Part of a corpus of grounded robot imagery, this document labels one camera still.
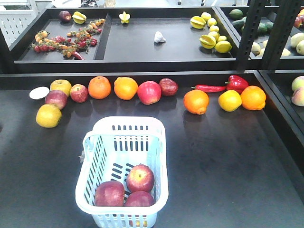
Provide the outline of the yellow lemon near arm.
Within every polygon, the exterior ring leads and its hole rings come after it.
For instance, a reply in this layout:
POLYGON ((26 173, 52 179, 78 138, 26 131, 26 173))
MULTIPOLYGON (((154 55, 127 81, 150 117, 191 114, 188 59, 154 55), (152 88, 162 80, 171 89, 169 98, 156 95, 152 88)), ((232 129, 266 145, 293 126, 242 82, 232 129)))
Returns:
POLYGON ((42 105, 36 114, 36 123, 44 128, 56 127, 62 117, 61 110, 53 104, 42 105))

